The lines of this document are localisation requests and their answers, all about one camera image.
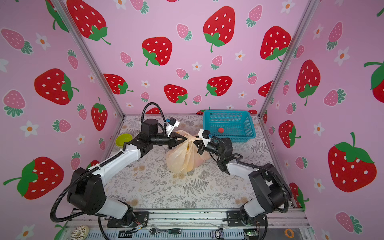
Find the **banana print plastic bag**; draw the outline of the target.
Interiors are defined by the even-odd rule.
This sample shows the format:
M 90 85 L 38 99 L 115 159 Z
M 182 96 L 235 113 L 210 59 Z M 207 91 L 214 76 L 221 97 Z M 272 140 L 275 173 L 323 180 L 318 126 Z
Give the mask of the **banana print plastic bag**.
M 210 158 L 208 152 L 204 152 L 202 155 L 198 154 L 198 147 L 195 143 L 201 138 L 190 135 L 183 130 L 176 131 L 176 133 L 186 137 L 187 140 L 167 152 L 166 163 L 171 172 L 176 174 L 190 172 Z

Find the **teal plastic basket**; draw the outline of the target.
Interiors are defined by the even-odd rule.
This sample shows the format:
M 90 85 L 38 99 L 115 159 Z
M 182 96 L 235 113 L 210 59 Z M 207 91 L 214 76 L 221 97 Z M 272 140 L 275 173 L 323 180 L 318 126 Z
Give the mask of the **teal plastic basket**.
M 203 129 L 213 137 L 230 138 L 232 143 L 246 143 L 256 137 L 251 114 L 247 111 L 207 110 L 203 114 Z

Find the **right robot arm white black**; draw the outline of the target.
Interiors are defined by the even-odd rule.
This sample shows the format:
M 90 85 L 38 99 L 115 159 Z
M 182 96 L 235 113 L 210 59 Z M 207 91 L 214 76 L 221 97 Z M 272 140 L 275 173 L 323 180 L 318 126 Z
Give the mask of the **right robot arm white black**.
M 274 165 L 258 166 L 244 162 L 241 154 L 233 152 L 229 138 L 202 139 L 194 144 L 198 154 L 208 153 L 211 158 L 217 157 L 215 161 L 222 172 L 251 183 L 255 197 L 240 207 L 238 217 L 244 225 L 252 225 L 258 217 L 266 214 L 288 212 L 293 194 Z

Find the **small cartoon figure sticker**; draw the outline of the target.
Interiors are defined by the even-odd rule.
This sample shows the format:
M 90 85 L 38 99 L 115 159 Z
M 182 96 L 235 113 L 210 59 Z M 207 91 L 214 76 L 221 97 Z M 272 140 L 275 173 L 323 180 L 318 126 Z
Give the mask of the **small cartoon figure sticker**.
M 211 231 L 211 236 L 213 240 L 223 240 L 224 239 L 224 233 L 223 233 L 223 228 L 213 230 Z

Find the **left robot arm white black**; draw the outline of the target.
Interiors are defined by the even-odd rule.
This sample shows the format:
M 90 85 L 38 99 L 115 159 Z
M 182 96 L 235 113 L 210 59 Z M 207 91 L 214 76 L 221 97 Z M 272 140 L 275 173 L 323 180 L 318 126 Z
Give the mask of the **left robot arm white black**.
M 123 227 L 131 226 L 136 220 L 133 208 L 123 201 L 107 197 L 105 186 L 117 173 L 141 159 L 154 146 L 167 146 L 171 149 L 186 141 L 185 137 L 174 132 L 179 124 L 175 118 L 163 118 L 163 123 L 160 124 L 155 119 L 145 120 L 142 115 L 141 131 L 131 141 L 125 142 L 117 154 L 87 170 L 81 168 L 73 173 L 71 183 L 52 206 L 51 221 L 60 223 L 88 215 L 98 218 L 109 217 Z M 59 218 L 56 211 L 64 198 L 79 212 Z

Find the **aluminium rail frame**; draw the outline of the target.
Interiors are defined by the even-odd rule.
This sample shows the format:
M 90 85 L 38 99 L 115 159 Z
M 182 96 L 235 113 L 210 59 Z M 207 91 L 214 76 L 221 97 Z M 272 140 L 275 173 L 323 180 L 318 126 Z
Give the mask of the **aluminium rail frame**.
M 224 240 L 243 240 L 244 230 L 259 231 L 259 240 L 314 240 L 316 236 L 302 210 L 289 209 L 286 214 L 275 212 L 266 215 L 265 227 L 230 227 L 226 212 L 238 209 L 139 209 L 150 212 L 148 224 L 137 232 L 133 228 L 108 228 L 108 219 L 81 216 L 68 221 L 60 236 L 69 240 L 72 231 L 81 225 L 90 229 L 87 240 L 213 240 L 211 231 L 223 228 Z M 151 235 L 149 229 L 182 229 L 180 235 L 160 233 Z

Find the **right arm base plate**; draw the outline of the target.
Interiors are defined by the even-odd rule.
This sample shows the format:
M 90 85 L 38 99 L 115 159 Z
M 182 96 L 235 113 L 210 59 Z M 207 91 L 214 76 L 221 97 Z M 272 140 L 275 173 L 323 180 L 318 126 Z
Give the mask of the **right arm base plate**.
M 227 222 L 230 227 L 265 227 L 267 221 L 268 218 L 265 215 L 249 217 L 240 210 L 227 211 L 226 218 L 223 219 L 223 222 Z

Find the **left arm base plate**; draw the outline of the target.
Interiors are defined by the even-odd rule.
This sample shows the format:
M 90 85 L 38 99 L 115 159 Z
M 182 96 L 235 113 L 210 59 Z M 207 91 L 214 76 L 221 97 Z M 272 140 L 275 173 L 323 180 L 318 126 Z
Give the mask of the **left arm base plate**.
M 150 212 L 132 212 L 126 214 L 122 219 L 109 218 L 107 227 L 108 228 L 136 228 L 146 227 L 148 224 Z

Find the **green circuit board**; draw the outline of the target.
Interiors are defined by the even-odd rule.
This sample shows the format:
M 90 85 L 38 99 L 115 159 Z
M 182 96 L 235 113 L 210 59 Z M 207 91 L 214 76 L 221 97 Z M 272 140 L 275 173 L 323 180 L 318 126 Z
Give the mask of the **green circuit board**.
M 258 240 L 260 236 L 259 231 L 255 229 L 244 230 L 244 240 Z

